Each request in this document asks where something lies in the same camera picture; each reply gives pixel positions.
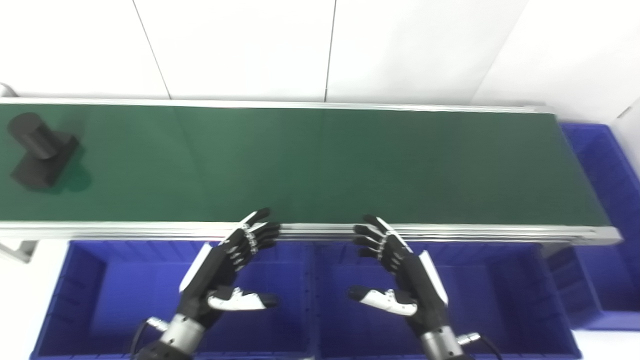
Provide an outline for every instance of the robotic hand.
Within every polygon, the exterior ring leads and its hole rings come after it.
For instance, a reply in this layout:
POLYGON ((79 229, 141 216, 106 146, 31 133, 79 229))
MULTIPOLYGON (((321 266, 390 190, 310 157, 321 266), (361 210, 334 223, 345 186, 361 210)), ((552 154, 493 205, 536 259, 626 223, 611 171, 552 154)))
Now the robotic hand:
POLYGON ((451 329, 447 294, 429 253, 424 251, 419 256, 415 255, 402 237, 381 218, 365 215, 364 220, 377 231, 366 225, 354 226, 354 232, 361 236, 353 242, 365 246, 359 250, 359 255, 378 259, 396 278, 399 290, 385 291, 354 285, 349 288, 349 297, 404 316, 422 342, 429 360, 472 359, 464 354, 458 343, 464 340, 456 339, 451 329))
POLYGON ((234 288, 236 273, 262 249, 276 245, 280 224, 254 225, 269 215, 269 209, 254 211, 217 247, 206 243, 180 284, 182 296, 170 323, 150 318, 147 324, 163 332, 140 352, 138 360, 190 360, 204 332, 225 311, 260 310, 278 304, 273 294, 258 294, 234 288))

